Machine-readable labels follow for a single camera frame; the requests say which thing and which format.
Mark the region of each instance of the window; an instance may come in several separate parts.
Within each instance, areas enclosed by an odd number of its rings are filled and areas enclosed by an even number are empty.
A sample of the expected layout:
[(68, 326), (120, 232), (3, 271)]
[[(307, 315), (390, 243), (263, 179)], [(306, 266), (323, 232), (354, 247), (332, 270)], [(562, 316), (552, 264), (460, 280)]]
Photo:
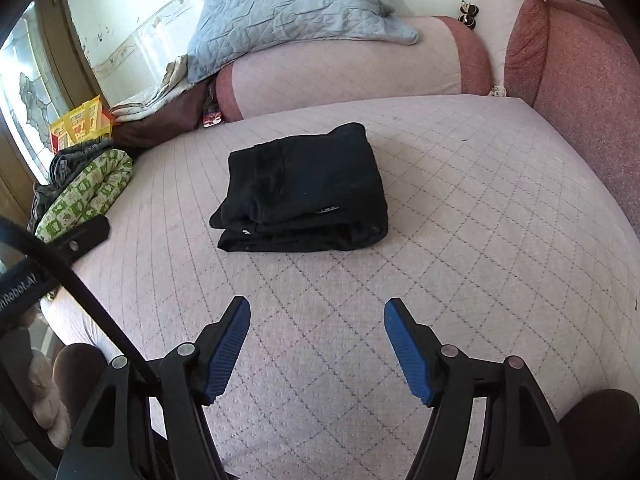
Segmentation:
[(0, 110), (41, 184), (53, 158), (49, 124), (68, 112), (52, 75), (31, 4), (0, 49)]

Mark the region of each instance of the red cushion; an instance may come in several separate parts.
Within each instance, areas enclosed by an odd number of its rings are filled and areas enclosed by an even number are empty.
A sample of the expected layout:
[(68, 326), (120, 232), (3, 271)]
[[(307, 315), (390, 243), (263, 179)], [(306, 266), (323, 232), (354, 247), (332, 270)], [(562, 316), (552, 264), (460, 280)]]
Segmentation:
[(524, 0), (504, 60), (504, 86), (509, 97), (519, 97), (533, 106), (545, 68), (548, 37), (548, 5), (542, 0)]
[(534, 108), (590, 165), (640, 234), (640, 64), (605, 10), (577, 0), (548, 5)]

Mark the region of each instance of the light blue pillow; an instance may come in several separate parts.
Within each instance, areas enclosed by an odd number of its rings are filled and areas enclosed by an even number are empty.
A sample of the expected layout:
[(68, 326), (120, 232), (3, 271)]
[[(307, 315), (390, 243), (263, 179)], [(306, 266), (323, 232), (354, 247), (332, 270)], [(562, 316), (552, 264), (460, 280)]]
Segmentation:
[(188, 80), (238, 57), (289, 41), (382, 40), (414, 44), (418, 32), (388, 0), (205, 0), (189, 42)]

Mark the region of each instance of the mattress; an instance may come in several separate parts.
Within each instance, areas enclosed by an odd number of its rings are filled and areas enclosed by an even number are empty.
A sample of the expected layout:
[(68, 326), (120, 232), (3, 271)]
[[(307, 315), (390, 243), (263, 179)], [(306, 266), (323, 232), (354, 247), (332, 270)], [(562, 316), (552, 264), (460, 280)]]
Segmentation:
[[(349, 121), (366, 126), (383, 178), (384, 240), (347, 253), (216, 249), (207, 220), (231, 151)], [(387, 98), (188, 133), (140, 158), (108, 217), (110, 240), (75, 269), (147, 358), (194, 340), (234, 295), (249, 299), (236, 370), (206, 408), (226, 469), (243, 480), (404, 478), (430, 410), (385, 334), (393, 296), (472, 357), (521, 355), (556, 416), (606, 386), (640, 397), (640, 242), (521, 100)], [(43, 310), (65, 343), (118, 354), (64, 290)], [(461, 478), (472, 477), (481, 408)]]

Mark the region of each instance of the stuffed toy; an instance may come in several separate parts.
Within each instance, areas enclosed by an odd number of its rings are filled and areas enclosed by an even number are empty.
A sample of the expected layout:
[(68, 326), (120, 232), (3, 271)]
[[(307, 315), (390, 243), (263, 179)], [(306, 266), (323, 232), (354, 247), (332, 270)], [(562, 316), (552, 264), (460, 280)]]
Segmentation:
[(0, 325), (0, 361), (36, 422), (47, 430), (54, 446), (64, 449), (71, 436), (69, 415), (53, 381), (51, 364), (31, 348), (28, 327), (36, 313), (32, 308), (14, 325)]

